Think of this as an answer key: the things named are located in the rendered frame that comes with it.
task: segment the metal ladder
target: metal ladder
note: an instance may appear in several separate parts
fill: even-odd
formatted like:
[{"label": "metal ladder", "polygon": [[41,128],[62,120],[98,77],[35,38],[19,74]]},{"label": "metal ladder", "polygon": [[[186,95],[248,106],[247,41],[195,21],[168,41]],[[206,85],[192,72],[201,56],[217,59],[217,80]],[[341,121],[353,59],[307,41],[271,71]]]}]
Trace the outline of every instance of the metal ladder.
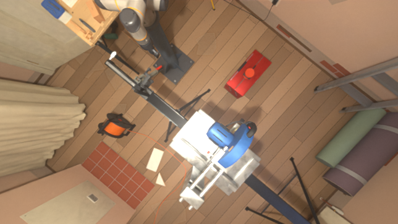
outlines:
[{"label": "metal ladder", "polygon": [[361,91],[356,89],[350,83],[364,79],[367,77],[373,77],[381,85],[390,90],[393,94],[398,96],[398,82],[387,75],[385,72],[398,68],[398,58],[371,66],[364,70],[354,72],[351,75],[347,75],[343,78],[336,79],[334,81],[319,85],[315,88],[315,93],[319,93],[325,90],[329,90],[334,87],[340,87],[348,95],[350,95],[354,100],[359,102],[360,105],[345,107],[340,110],[340,113],[348,113],[363,110],[372,110],[377,108],[387,108],[398,106],[398,99],[388,100],[381,102],[373,102],[367,96],[365,96]]}]

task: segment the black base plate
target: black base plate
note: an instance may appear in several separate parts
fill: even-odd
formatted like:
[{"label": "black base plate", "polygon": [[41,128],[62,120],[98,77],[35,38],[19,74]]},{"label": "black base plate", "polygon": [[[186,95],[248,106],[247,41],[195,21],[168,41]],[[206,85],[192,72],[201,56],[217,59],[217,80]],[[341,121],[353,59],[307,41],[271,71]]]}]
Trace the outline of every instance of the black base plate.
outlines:
[{"label": "black base plate", "polygon": [[[184,52],[182,52],[178,47],[171,44],[171,49],[177,55],[180,69],[170,69],[167,73],[164,73],[164,69],[160,70],[160,73],[165,75],[171,82],[177,84],[180,79],[187,73],[187,71],[191,68],[191,66],[195,63],[192,59],[190,59]],[[166,67],[166,62],[162,57],[160,57],[156,63],[155,67],[163,66]]]}]

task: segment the blue miter saw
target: blue miter saw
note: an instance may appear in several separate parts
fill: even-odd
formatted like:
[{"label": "blue miter saw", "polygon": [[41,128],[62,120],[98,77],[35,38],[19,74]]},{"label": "blue miter saw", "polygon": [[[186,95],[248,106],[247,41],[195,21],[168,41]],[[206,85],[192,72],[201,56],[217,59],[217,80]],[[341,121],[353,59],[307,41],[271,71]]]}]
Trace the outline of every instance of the blue miter saw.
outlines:
[{"label": "blue miter saw", "polygon": [[189,209],[199,209],[214,185],[226,195],[237,191],[260,165],[259,156],[249,149],[256,130],[253,122],[240,120],[224,126],[204,111],[196,112],[170,143],[192,164],[180,202],[188,202]]},{"label": "blue miter saw", "polygon": [[235,123],[240,123],[240,127],[231,133],[228,128],[218,122],[214,123],[207,132],[209,139],[218,147],[227,147],[228,150],[225,154],[218,160],[218,163],[223,167],[228,168],[232,164],[236,163],[249,148],[253,141],[253,136],[257,131],[257,126],[253,122],[238,121],[230,123],[227,126]]}]

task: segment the curtain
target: curtain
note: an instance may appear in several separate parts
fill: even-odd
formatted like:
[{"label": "curtain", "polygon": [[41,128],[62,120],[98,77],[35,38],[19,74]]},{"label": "curtain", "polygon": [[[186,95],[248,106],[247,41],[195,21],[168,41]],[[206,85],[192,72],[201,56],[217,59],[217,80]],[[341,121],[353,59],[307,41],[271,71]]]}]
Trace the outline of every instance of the curtain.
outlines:
[{"label": "curtain", "polygon": [[0,176],[45,166],[86,114],[69,90],[0,79]]}]

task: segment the strap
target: strap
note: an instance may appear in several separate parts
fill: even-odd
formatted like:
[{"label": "strap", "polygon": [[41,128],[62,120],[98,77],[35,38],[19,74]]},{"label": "strap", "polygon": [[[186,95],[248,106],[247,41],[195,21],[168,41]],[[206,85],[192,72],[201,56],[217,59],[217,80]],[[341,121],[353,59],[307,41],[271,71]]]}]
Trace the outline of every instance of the strap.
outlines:
[{"label": "strap", "polygon": [[350,170],[350,169],[348,169],[348,168],[346,168],[346,167],[344,167],[344,166],[337,165],[337,166],[336,166],[336,169],[341,170],[341,171],[347,173],[348,175],[350,175],[350,176],[352,176],[353,178],[357,179],[357,180],[358,180],[359,182],[361,182],[363,185],[365,185],[365,184],[368,182],[365,178],[361,177],[358,173],[356,173],[356,172],[354,172],[354,171],[352,171],[352,170]]},{"label": "strap", "polygon": [[393,133],[395,133],[395,134],[398,134],[398,128],[396,128],[396,127],[391,127],[391,126],[382,125],[382,124],[376,124],[376,125],[373,126],[373,127],[375,127],[375,128],[380,128],[380,129],[384,129],[384,130],[387,130],[387,131],[391,131],[391,132],[393,132]]}]

